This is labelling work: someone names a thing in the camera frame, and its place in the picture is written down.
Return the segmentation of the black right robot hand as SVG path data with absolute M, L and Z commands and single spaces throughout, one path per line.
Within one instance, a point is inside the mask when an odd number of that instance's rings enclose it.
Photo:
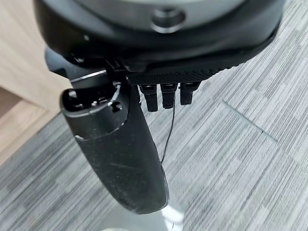
M 202 81 L 276 37 L 283 0 L 36 0 L 48 69 L 69 80 L 60 108 L 92 169 L 127 210 L 166 207 L 162 158 L 141 110 L 192 103 Z

